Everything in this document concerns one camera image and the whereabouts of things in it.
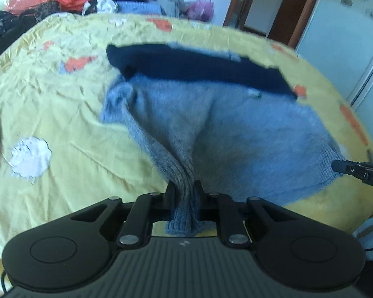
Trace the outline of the grey and navy child sweater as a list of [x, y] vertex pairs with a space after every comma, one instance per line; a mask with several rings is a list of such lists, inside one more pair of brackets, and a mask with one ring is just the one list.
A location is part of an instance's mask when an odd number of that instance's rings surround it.
[[279, 70], [233, 52], [168, 44], [109, 45], [119, 71], [100, 119], [122, 123], [176, 185], [172, 235], [194, 235], [200, 182], [206, 192], [287, 205], [339, 177], [339, 145], [318, 114], [300, 105]]

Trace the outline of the black patterned clothes heap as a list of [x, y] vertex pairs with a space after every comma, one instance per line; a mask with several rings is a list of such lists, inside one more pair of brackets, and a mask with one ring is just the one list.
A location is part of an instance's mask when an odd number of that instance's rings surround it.
[[41, 3], [20, 15], [0, 11], [0, 55], [30, 28], [59, 11], [60, 4], [56, 1]]

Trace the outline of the yellow carrot print quilt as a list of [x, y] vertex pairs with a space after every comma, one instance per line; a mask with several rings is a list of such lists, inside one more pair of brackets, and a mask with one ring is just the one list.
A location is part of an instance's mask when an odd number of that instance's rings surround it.
[[106, 47], [144, 42], [230, 50], [277, 67], [345, 156], [366, 161], [373, 153], [373, 139], [333, 85], [283, 44], [175, 18], [52, 15], [0, 56], [0, 276], [3, 248], [18, 233], [110, 196], [132, 202], [166, 189], [127, 129], [98, 120], [117, 76]]

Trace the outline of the white wardrobe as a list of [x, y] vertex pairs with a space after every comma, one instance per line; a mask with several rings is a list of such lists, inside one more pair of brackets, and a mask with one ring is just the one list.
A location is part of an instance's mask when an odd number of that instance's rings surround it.
[[373, 0], [317, 0], [297, 51], [373, 125]]

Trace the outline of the purple plastic bag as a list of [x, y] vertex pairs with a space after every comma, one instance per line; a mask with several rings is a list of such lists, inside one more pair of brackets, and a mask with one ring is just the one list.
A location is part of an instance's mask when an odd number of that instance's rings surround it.
[[189, 20], [210, 22], [214, 14], [212, 0], [197, 0], [192, 2], [187, 9], [186, 16]]

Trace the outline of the light blue knit garment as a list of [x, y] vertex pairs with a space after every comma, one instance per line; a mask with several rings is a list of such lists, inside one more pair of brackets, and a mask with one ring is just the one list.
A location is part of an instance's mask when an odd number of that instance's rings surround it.
[[151, 2], [118, 1], [118, 13], [161, 15], [162, 8]]

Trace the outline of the brown wooden door frame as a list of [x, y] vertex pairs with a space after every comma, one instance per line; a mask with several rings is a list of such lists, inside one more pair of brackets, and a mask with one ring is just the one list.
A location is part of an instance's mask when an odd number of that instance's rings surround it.
[[295, 49], [317, 0], [231, 0], [223, 25]]

